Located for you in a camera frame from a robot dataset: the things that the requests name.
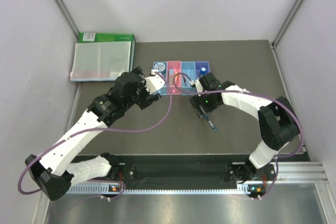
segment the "red compartment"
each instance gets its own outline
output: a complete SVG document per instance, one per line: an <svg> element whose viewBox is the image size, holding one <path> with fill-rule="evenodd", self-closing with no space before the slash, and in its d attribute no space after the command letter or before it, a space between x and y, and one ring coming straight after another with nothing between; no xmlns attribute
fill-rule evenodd
<svg viewBox="0 0 336 224"><path fill-rule="evenodd" d="M181 62L180 61L167 61L166 76L167 76L167 81L169 83L169 86L171 87L173 94L181 94L181 92L175 88L173 84L173 79L172 79L173 76L179 72L181 72ZM182 78L181 76L177 76L175 79L175 83L177 84L179 88L182 87L181 78Z"/></svg>

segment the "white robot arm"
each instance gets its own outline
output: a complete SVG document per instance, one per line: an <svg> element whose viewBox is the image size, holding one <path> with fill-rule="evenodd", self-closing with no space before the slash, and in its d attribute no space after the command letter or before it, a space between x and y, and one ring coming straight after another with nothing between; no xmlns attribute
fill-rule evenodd
<svg viewBox="0 0 336 224"><path fill-rule="evenodd" d="M164 81L159 76L145 77L140 67L118 77L114 87L107 94L95 98L81 118L58 141L65 142L31 167L29 173L32 179L50 200L56 200L64 195L71 185L113 173L113 167L117 164L108 153L88 161L71 163L101 131L71 136L85 129L108 128L115 120L123 117L134 104L141 109L146 108L161 97L156 92L163 86ZM26 165L35 157L29 156Z"/></svg>
<svg viewBox="0 0 336 224"><path fill-rule="evenodd" d="M282 108L267 99L247 95L248 91L232 82L220 83L212 73L209 73L191 84L196 87L197 92L205 90L237 91L236 93L195 95L190 102L198 116L207 116L206 113L212 112L224 104L236 107L259 121L262 140L246 162L251 177L258 169L266 166L283 147L299 134L295 122ZM293 112L286 98L279 97L277 100Z"/></svg>

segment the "blue object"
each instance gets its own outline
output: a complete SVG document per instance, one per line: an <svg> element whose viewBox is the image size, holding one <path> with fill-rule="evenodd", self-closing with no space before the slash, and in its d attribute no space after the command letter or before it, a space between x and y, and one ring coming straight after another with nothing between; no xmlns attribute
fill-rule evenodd
<svg viewBox="0 0 336 224"><path fill-rule="evenodd" d="M196 78L197 79L206 75L210 71L209 62L207 61L195 61L195 67L196 67ZM203 75L201 74L202 68L205 68L205 73Z"/></svg>
<svg viewBox="0 0 336 224"><path fill-rule="evenodd" d="M205 119L208 121L208 123L210 124L211 128L217 132L217 128L214 126L214 124L210 121L209 117L207 115L204 116Z"/></svg>
<svg viewBox="0 0 336 224"><path fill-rule="evenodd" d="M201 68L199 74L201 74L201 75L205 75L205 72L206 72L206 68Z"/></svg>
<svg viewBox="0 0 336 224"><path fill-rule="evenodd" d="M158 62L154 65L154 70L157 70L160 74L166 73L166 64L163 62Z"/></svg>

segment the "plastic container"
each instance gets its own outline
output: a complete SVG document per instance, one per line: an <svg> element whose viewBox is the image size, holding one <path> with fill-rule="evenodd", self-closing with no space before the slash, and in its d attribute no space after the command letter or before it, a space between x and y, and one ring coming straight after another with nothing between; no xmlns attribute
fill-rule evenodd
<svg viewBox="0 0 336 224"><path fill-rule="evenodd" d="M193 81L196 80L196 64L194 61L182 61L182 73L187 74ZM196 89L190 86L190 81L187 77L181 76L182 89L190 92L196 92ZM192 95L181 92L181 95Z"/></svg>
<svg viewBox="0 0 336 224"><path fill-rule="evenodd" d="M154 69L155 64L157 64L157 63L159 63L159 62L165 64L165 66L166 66L166 71L165 71L165 73L162 74L162 75L167 79L167 62L166 62L166 61L155 61L155 62L153 63L153 69ZM167 85L165 84L165 85L163 86L163 88L161 88L161 89L158 91L158 93L159 93L160 95L166 95L166 94L168 94L168 92L167 92Z"/></svg>
<svg viewBox="0 0 336 224"><path fill-rule="evenodd" d="M180 90L178 90L177 88L175 88L174 84L173 84L173 76L176 73L179 73L182 71L181 69L181 62L180 61L167 61L167 71L166 71L166 79L169 83L169 86L171 87L172 93L173 94L181 94ZM181 76L177 76L175 79L175 83L177 84L177 86L180 88L182 86L182 81L181 81L182 77Z"/></svg>
<svg viewBox="0 0 336 224"><path fill-rule="evenodd" d="M208 61L195 61L195 66L196 66L196 79L199 79L199 75L201 72L201 68L205 68L205 74L210 72L210 68L209 68L209 62Z"/></svg>
<svg viewBox="0 0 336 224"><path fill-rule="evenodd" d="M173 84L173 76L178 73L182 72L187 74L193 81L199 79L201 68L205 68L205 74L210 72L209 69L209 62L208 61L155 61L153 63L153 68L156 63L163 63L166 66L166 72L163 74L163 76L166 78L166 80L169 83L169 86L172 89L172 94L181 94L181 95L191 95L187 93L183 93L179 90L177 90ZM190 86L190 82L188 78L184 78L183 76L176 77L175 80L177 86L179 88L182 88L182 90L190 91L190 92L196 92L196 89ZM167 86L164 85L163 88L161 88L158 93L160 95L167 95L168 90Z"/></svg>

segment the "marker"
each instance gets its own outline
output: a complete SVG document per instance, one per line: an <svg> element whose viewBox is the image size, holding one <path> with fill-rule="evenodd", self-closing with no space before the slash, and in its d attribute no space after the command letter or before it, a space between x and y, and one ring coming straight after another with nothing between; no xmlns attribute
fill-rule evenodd
<svg viewBox="0 0 336 224"><path fill-rule="evenodd" d="M169 70L169 85L173 86L173 77L174 77L174 70L170 69Z"/></svg>
<svg viewBox="0 0 336 224"><path fill-rule="evenodd" d="M176 85L178 85L178 78L180 77L180 75L178 75L178 76L176 76L176 78L175 78L175 83L176 83Z"/></svg>
<svg viewBox="0 0 336 224"><path fill-rule="evenodd" d="M216 127L214 126L214 124L210 121L209 117L207 115L204 116L205 119L208 121L208 123L210 124L211 128L216 132L217 129Z"/></svg>
<svg viewBox="0 0 336 224"><path fill-rule="evenodd" d="M185 79L185 76L183 76L183 81L184 81L184 85L187 86L187 80Z"/></svg>

